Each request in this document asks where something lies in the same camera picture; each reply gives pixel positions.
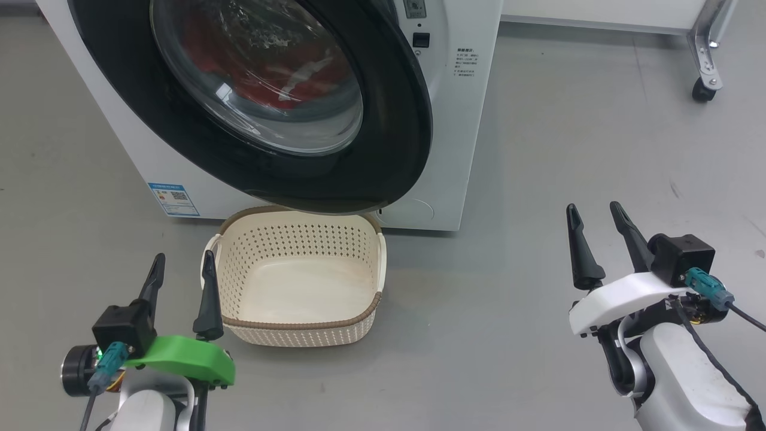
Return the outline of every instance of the beige plastic basket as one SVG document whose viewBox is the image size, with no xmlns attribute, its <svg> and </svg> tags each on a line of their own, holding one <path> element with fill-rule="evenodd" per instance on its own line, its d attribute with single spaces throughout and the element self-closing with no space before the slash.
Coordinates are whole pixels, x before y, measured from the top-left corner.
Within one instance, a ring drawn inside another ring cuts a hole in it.
<svg viewBox="0 0 766 431">
<path fill-rule="evenodd" d="M 216 254 L 224 325 L 248 343 L 349 344 L 375 320 L 386 246 L 372 217 L 247 209 L 205 250 Z"/>
</svg>

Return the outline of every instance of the white washing machine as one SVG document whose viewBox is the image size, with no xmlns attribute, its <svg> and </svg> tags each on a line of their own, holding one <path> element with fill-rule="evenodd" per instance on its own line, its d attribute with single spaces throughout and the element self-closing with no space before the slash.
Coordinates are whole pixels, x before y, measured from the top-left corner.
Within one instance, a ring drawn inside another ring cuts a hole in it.
<svg viewBox="0 0 766 431">
<path fill-rule="evenodd" d="M 458 230 L 502 0 L 38 0 L 168 216 Z"/>
</svg>

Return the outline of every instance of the floor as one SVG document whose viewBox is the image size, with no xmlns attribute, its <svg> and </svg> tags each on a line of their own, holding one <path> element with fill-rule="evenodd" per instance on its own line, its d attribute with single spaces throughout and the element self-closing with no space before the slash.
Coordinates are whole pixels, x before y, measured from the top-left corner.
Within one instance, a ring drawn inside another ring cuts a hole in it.
<svg viewBox="0 0 766 431">
<path fill-rule="evenodd" d="M 682 39 L 503 25 L 462 230 L 388 233 L 385 299 L 357 344 L 254 347 L 227 333 L 237 384 L 210 429 L 639 429 L 593 339 L 570 333 L 565 207 L 612 281 L 631 272 L 608 211 L 648 237 L 694 233 L 738 303 L 766 317 L 766 2 L 740 2 L 715 52 L 725 89 L 691 101 Z M 0 416 L 74 429 L 61 358 L 168 256 L 161 334 L 191 334 L 217 223 L 167 219 L 50 28 L 0 18 Z M 763 334 L 737 317 L 703 339 L 761 403 Z M 111 413 L 100 397 L 93 421 Z"/>
</svg>

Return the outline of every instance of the washing machine door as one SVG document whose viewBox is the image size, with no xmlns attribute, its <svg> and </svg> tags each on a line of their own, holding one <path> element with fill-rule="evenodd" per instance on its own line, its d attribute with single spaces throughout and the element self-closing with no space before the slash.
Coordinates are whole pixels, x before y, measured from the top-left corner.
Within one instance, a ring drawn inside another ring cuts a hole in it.
<svg viewBox="0 0 766 431">
<path fill-rule="evenodd" d="M 392 0 L 69 0 L 133 111 L 212 176 L 290 208 L 381 208 L 432 120 Z"/>
</svg>

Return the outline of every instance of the green bracket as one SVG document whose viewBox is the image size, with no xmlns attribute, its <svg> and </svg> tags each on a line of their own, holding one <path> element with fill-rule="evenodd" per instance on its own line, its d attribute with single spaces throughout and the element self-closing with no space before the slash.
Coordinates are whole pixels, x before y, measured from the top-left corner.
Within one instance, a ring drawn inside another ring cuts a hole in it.
<svg viewBox="0 0 766 431">
<path fill-rule="evenodd" d="M 125 362 L 126 367 L 142 365 L 214 386 L 234 384 L 234 361 L 223 349 L 181 335 L 157 337 L 144 357 Z"/>
</svg>

